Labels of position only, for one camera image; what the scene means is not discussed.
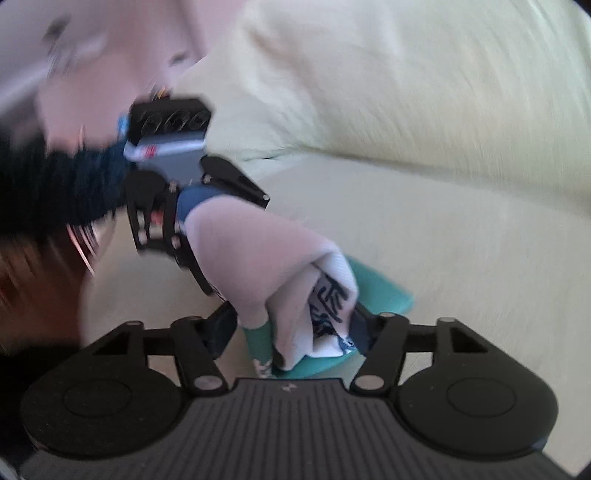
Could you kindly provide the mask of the white and green tote bag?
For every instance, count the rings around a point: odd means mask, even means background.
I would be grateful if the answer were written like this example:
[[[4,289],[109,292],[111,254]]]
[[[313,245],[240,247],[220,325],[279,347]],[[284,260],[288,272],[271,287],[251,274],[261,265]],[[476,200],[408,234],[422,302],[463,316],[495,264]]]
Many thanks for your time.
[[[176,219],[204,280],[238,314],[259,378],[305,378],[362,349],[353,308],[403,314],[413,296],[300,223],[212,187],[181,193]]]

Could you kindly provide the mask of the dark fuzzy left sleeve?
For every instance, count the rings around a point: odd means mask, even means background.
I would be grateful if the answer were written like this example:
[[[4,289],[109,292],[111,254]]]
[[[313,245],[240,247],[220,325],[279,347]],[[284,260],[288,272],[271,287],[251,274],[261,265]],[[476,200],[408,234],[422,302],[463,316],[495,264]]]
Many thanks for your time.
[[[1,245],[41,243],[125,204],[123,183],[136,169],[124,145],[48,152],[43,140],[14,150],[1,138]]]

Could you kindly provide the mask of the pale green sofa back cushion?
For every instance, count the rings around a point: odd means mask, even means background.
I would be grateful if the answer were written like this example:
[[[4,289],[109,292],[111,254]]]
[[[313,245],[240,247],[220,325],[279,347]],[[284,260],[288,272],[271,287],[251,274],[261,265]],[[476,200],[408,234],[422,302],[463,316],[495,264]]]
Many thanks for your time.
[[[249,1],[172,90],[211,153],[318,152],[590,208],[590,16],[574,1]]]

